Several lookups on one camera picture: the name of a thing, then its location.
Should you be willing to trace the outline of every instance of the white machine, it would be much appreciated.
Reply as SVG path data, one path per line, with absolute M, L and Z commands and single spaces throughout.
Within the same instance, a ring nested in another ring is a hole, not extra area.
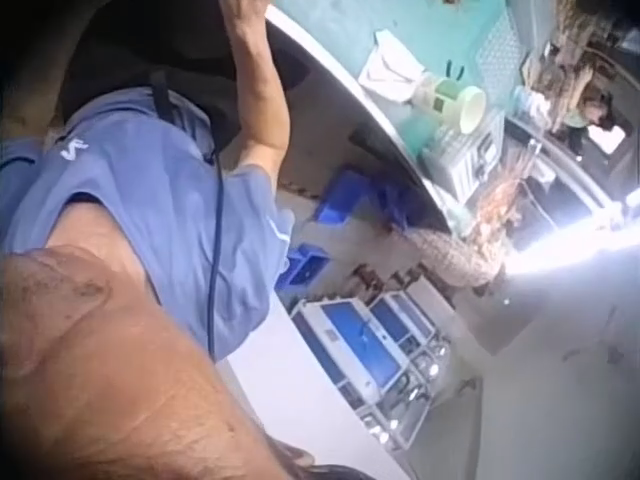
M 450 348 L 427 314 L 405 292 L 384 293 L 370 309 L 426 381 L 434 382 Z
M 471 135 L 445 132 L 422 153 L 434 182 L 464 204 L 498 165 L 504 142 L 504 112 L 492 110 Z
M 359 299 L 302 301 L 291 318 L 354 410 L 380 402 L 409 366 Z

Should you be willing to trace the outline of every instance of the forearm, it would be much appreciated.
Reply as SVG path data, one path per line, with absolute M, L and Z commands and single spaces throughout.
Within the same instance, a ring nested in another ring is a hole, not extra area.
M 42 35 L 3 93 L 3 139 L 44 136 L 54 116 L 69 61 L 101 3 L 83 1 Z
M 238 109 L 245 138 L 241 164 L 258 164 L 274 186 L 289 146 L 290 119 L 267 41 L 266 23 L 228 26 L 237 69 Z

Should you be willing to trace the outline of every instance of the bright light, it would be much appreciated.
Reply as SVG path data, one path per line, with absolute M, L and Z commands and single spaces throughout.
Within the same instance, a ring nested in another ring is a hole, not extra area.
M 631 192 L 627 196 L 625 203 L 629 208 L 636 208 L 638 205 L 640 205 L 640 188 Z
M 602 251 L 640 245 L 638 227 L 612 231 L 612 225 L 622 221 L 622 204 L 614 202 L 608 208 L 548 235 L 524 252 L 510 255 L 505 261 L 506 273 L 548 272 L 585 262 Z
M 602 149 L 604 153 L 611 155 L 627 137 L 627 134 L 624 133 L 624 130 L 618 125 L 613 127 L 613 130 L 610 132 L 607 132 L 595 125 L 591 125 L 589 127 L 589 137 Z
M 438 373 L 440 373 L 440 367 L 438 366 L 438 364 L 434 363 L 429 367 L 430 378 L 436 378 L 438 376 Z
M 640 245 L 640 224 L 622 230 L 583 230 L 570 227 L 556 232 L 528 250 L 507 258 L 508 275 L 548 272 L 577 265 L 601 252 L 617 252 Z

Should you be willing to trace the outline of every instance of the blue bin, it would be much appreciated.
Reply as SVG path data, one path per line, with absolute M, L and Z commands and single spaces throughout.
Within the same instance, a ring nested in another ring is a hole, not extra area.
M 329 185 L 314 220 L 323 225 L 344 225 L 363 197 L 372 192 L 371 181 L 353 170 L 343 170 Z
M 287 254 L 289 267 L 278 277 L 276 291 L 288 287 L 307 288 L 331 261 L 322 248 L 302 243 Z

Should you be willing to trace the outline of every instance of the workbench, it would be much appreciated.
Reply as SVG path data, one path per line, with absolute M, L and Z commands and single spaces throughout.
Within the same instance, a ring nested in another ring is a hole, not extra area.
M 374 33 L 391 31 L 427 70 L 444 76 L 464 66 L 462 82 L 477 85 L 504 107 L 516 85 L 522 49 L 505 0 L 275 0 L 267 18 L 304 48 L 355 97 L 392 140 L 455 231 L 460 206 L 429 180 L 421 151 L 436 141 L 437 124 L 409 105 L 363 90 L 356 78 L 374 48 Z

